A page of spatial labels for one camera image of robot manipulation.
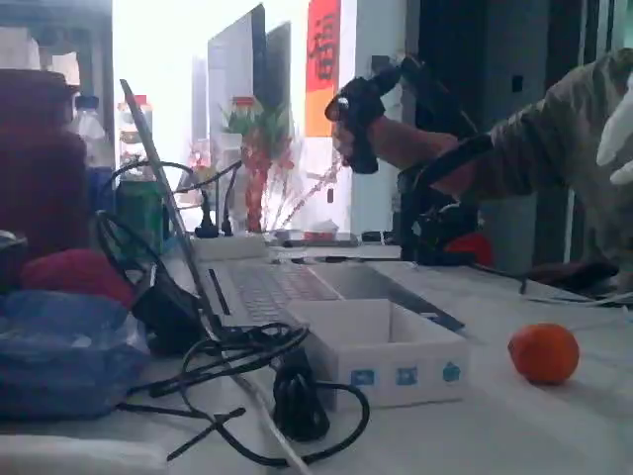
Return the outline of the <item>person's left hand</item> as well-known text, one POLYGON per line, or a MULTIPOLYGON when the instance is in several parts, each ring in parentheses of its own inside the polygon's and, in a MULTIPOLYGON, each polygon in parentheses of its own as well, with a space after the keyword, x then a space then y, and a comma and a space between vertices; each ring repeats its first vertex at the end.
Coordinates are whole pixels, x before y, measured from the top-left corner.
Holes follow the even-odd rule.
MULTIPOLYGON (((390 165, 404 170, 418 163, 434 161, 445 152, 456 148, 459 141, 452 135, 418 130, 413 126, 381 117, 367 130, 366 137, 375 152, 390 165)), ((333 144, 341 154, 344 166, 350 166, 355 136, 342 123, 336 123, 333 144)), ((438 191, 458 197, 472 182, 472 166, 464 165, 433 187, 438 191)))

